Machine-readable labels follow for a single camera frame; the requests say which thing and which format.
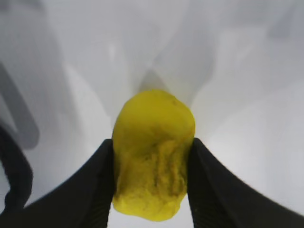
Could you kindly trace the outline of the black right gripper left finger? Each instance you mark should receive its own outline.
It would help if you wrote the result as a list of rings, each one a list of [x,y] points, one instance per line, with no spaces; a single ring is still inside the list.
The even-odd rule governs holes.
[[[2,228],[105,228],[114,195],[113,141],[102,142],[69,179],[34,203],[0,217]]]

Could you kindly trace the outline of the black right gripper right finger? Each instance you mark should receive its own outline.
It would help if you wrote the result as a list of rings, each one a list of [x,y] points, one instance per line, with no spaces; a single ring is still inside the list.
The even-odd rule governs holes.
[[[187,194],[196,228],[302,228],[302,215],[262,195],[229,171],[195,138]]]

